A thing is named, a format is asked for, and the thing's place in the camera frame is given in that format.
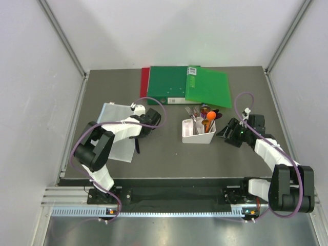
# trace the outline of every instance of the fork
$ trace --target fork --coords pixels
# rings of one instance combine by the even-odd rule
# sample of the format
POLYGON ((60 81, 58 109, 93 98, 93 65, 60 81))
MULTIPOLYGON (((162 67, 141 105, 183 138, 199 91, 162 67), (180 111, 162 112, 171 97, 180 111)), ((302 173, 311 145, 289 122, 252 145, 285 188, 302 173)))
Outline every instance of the fork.
POLYGON ((188 106, 184 108, 188 114, 189 114, 189 117, 191 117, 192 121, 193 121, 193 135, 197 135, 198 134, 198 131, 196 129, 196 117, 194 115, 194 111, 192 111, 188 106))
POLYGON ((197 118, 198 115, 200 114, 200 107, 199 106, 194 106, 193 111, 194 111, 195 118, 197 118))

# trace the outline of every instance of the metal floor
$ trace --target metal floor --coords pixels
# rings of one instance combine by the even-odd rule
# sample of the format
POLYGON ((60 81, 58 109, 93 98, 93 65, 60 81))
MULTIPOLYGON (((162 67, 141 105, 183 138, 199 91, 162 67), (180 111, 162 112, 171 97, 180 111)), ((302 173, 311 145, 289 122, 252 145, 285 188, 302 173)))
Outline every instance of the metal floor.
POLYGON ((308 214, 280 219, 268 213, 254 223, 218 218, 120 218, 112 224, 85 218, 52 217, 44 246, 319 245, 308 214))

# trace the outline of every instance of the metal corner post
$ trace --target metal corner post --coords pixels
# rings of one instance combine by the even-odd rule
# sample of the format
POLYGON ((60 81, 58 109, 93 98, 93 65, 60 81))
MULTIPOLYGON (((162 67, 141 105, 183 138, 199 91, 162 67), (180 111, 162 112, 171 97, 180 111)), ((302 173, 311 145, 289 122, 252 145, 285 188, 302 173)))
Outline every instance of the metal corner post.
POLYGON ((267 74, 270 74, 271 73, 273 67, 276 65, 279 57, 281 56, 281 54, 284 51, 286 45, 288 44, 289 40, 293 36, 296 28, 300 24, 301 20, 304 17, 304 14, 309 9, 309 7, 310 7, 310 5, 311 5, 312 2, 313 2, 313 0, 305 0, 303 2, 302 6, 300 7, 299 11, 297 12, 294 20, 292 21, 291 25, 289 26, 287 33, 283 37, 283 39, 280 42, 280 44, 279 44, 276 52, 274 53, 273 57, 271 58, 271 60, 269 62, 269 65, 268 65, 268 67, 265 70, 267 72, 267 74))
POLYGON ((46 14, 50 24, 54 28, 54 31, 56 32, 57 36, 59 37, 61 43, 65 47, 67 53, 71 57, 72 61, 74 62, 76 68, 78 69, 79 73, 82 75, 83 78, 86 77, 87 73, 83 69, 81 63, 79 62, 74 50, 72 49, 70 43, 68 42, 68 39, 66 38, 62 28, 60 27, 55 15, 53 14, 50 6, 48 5, 46 0, 37 0, 37 2, 40 4, 40 7, 46 14))

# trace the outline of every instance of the white wall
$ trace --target white wall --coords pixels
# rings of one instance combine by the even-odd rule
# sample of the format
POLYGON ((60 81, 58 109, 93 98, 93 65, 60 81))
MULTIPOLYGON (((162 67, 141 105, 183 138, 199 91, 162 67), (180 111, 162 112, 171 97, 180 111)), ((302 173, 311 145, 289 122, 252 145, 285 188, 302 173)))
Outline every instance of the white wall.
POLYGON ((48 0, 84 69, 266 66, 303 0, 48 0))
POLYGON ((37 1, 0 1, 0 239, 28 245, 82 81, 37 1))
POLYGON ((272 72, 299 161, 315 171, 328 216, 328 2, 313 1, 272 72))

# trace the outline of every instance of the orange spoon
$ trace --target orange spoon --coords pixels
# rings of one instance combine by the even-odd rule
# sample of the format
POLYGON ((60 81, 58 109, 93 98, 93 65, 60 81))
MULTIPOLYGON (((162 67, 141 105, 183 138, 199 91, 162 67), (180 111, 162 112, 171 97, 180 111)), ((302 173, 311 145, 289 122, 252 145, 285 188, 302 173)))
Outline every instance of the orange spoon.
POLYGON ((210 111, 207 113, 206 119, 208 119, 209 122, 206 124, 205 133, 209 132, 210 124, 215 119, 215 117, 216 117, 216 113, 214 111, 210 111))

